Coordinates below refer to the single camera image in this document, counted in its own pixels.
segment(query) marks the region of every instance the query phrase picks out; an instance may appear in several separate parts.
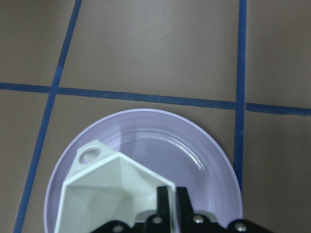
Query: floor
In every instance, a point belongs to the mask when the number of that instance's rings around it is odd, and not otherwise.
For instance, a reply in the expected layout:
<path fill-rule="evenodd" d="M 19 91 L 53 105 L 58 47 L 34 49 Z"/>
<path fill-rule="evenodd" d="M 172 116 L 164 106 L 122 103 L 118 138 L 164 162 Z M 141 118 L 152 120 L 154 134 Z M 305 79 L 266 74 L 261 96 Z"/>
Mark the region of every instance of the floor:
<path fill-rule="evenodd" d="M 79 132 L 156 108 L 217 141 L 244 218 L 311 232 L 310 12 L 294 0 L 2 1 L 0 231 L 44 232 L 49 178 Z"/>

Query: blue tape line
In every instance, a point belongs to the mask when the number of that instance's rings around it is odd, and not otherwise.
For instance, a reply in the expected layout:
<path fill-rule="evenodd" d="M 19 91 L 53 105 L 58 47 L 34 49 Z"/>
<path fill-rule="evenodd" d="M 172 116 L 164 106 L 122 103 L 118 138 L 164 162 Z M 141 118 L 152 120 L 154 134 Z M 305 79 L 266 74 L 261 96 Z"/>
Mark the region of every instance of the blue tape line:
<path fill-rule="evenodd" d="M 71 14 L 70 21 L 69 21 L 69 25 L 68 25 L 67 32 L 66 32 L 66 36 L 64 39 L 63 47 L 62 47 L 62 50 L 61 50 L 60 55 L 59 55 L 57 67 L 64 67 L 65 60 L 66 60 L 67 53 L 68 53 L 68 49 L 69 49 L 69 45 L 70 45 L 71 38 L 73 35 L 74 26 L 76 24 L 77 17 L 79 14 L 81 1 L 82 0 L 76 0 L 74 3 L 72 14 Z"/>
<path fill-rule="evenodd" d="M 256 103 L 247 103 L 246 110 L 251 112 L 271 113 L 279 115 L 311 116 L 310 108 L 293 108 L 293 107 L 273 106 Z"/>
<path fill-rule="evenodd" d="M 23 224 L 24 224 L 25 215 L 26 215 L 26 211 L 27 211 L 27 207 L 28 207 L 28 202 L 29 202 L 32 187 L 34 185 L 35 174 L 36 174 L 37 167 L 39 164 L 40 155 L 42 152 L 42 147 L 43 147 L 45 135 L 46 135 L 46 132 L 48 129 L 48 124 L 50 121 L 51 112 L 52 112 L 55 96 L 57 93 L 59 81 L 60 81 L 60 78 L 62 75 L 62 71 L 63 71 L 63 69 L 61 67 L 56 69 L 55 76 L 54 76 L 54 79 L 52 82 L 52 86 L 50 88 L 50 93 L 48 96 L 47 104 L 45 106 L 40 130 L 39 130 L 39 134 L 38 134 L 37 141 L 35 144 L 33 157 L 32 157 L 31 163 L 30 163 L 30 167 L 29 167 L 29 171 L 28 171 L 23 195 L 22 195 L 21 202 L 19 205 L 19 210 L 17 213 L 17 218 L 16 218 L 13 233 L 20 233 L 22 230 Z"/>
<path fill-rule="evenodd" d="M 45 135 L 46 135 L 46 132 L 48 129 L 48 125 L 49 125 L 49 121 L 50 121 L 50 117 L 51 117 L 51 113 L 52 113 L 52 108 L 53 108 L 55 97 L 56 97 L 56 94 L 58 91 L 59 82 L 60 82 L 60 79 L 62 76 L 63 67 L 65 64 L 66 56 L 68 53 L 70 41 L 71 41 L 72 34 L 73 34 L 73 29 L 74 29 L 75 22 L 76 22 L 78 13 L 79 13 L 80 6 L 81 6 L 81 0 L 76 0 L 74 7 L 73 7 L 73 10 L 72 10 L 72 14 L 71 14 L 68 29 L 66 32 L 63 47 L 61 50 L 61 54 L 59 56 L 55 75 L 54 75 L 54 78 L 52 81 L 52 85 L 50 87 L 50 92 L 49 92 L 49 96 L 47 99 L 47 104 L 45 106 L 43 118 L 41 121 L 41 126 L 40 126 L 40 130 L 38 133 L 37 141 L 35 144 L 35 149 L 34 149 L 34 153 L 33 153 L 31 163 L 30 163 L 30 167 L 29 167 L 24 191 L 22 194 L 21 202 L 19 205 L 19 209 L 18 209 L 13 233 L 21 233 L 22 228 L 23 228 L 23 224 L 24 224 L 24 220 L 25 220 L 25 216 L 26 216 L 26 211 L 27 211 L 27 207 L 28 207 L 28 203 L 29 203 L 29 199 L 30 199 L 30 194 L 31 194 L 31 191 L 32 191 L 32 188 L 34 185 L 35 174 L 36 174 L 36 171 L 38 168 L 38 164 L 39 164 L 39 160 L 40 160 L 40 156 L 41 156 L 41 152 L 42 152 L 42 148 L 43 148 Z"/>
<path fill-rule="evenodd" d="M 233 169 L 242 191 L 243 138 L 245 108 L 245 51 L 246 51 L 246 8 L 247 0 L 240 0 L 238 64 L 237 64 L 237 109 L 235 116 Z"/>
<path fill-rule="evenodd" d="M 48 93 L 50 91 L 50 87 L 28 84 L 0 83 L 0 90 Z"/>
<path fill-rule="evenodd" d="M 58 94 L 70 96 L 106 98 L 114 100 L 133 100 L 133 101 L 144 101 L 153 103 L 177 104 L 177 105 L 205 107 L 205 108 L 232 109 L 232 110 L 234 110 L 236 106 L 235 102 L 229 101 L 144 95 L 137 93 L 114 92 L 114 91 L 97 91 L 97 90 L 75 89 L 66 87 L 60 87 L 58 89 Z"/>

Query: hexagonal white part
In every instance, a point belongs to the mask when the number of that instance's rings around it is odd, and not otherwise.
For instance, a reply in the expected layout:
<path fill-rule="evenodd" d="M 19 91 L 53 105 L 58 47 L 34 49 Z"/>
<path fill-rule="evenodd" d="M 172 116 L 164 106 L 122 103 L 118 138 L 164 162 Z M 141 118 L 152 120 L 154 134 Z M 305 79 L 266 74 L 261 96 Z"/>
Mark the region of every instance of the hexagonal white part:
<path fill-rule="evenodd" d="M 156 209 L 158 186 L 168 187 L 172 213 L 174 183 L 98 140 L 87 143 L 63 183 L 54 233 L 89 233 L 111 220 L 132 227 L 138 213 Z"/>

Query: tile floor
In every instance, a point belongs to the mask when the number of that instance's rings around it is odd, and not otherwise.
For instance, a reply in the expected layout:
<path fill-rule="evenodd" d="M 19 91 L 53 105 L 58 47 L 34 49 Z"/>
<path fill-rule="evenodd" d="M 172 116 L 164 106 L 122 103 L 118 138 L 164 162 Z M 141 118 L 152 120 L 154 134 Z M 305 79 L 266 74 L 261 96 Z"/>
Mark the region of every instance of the tile floor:
<path fill-rule="evenodd" d="M 231 162 L 237 156 L 235 110 L 57 94 L 25 219 L 14 229 L 73 6 L 0 3 L 0 232 L 44 232 L 44 197 L 59 156 L 111 113 L 179 114 Z M 311 232 L 310 11 L 307 1 L 247 1 L 245 102 L 307 112 L 245 111 L 244 217 L 276 233 Z M 235 102 L 238 26 L 237 0 L 82 1 L 59 86 Z"/>

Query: screw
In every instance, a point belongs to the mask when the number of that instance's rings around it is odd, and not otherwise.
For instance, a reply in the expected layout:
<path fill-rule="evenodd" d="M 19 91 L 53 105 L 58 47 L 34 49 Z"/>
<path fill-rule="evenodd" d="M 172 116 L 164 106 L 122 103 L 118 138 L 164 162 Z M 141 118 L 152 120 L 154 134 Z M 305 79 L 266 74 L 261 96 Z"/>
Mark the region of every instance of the screw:
<path fill-rule="evenodd" d="M 162 222 L 162 219 L 159 216 L 156 216 L 152 219 L 152 222 L 155 224 L 160 224 Z"/>
<path fill-rule="evenodd" d="M 192 220 L 195 223 L 203 223 L 204 222 L 204 218 L 201 215 L 195 215 L 193 216 Z"/>
<path fill-rule="evenodd" d="M 120 226 L 120 225 L 115 226 L 114 228 L 112 228 L 112 232 L 113 233 L 120 233 L 122 231 L 123 231 L 123 226 Z"/>
<path fill-rule="evenodd" d="M 244 223 L 242 222 L 237 222 L 235 225 L 234 225 L 235 229 L 239 232 L 245 232 L 247 227 L 245 226 Z"/>

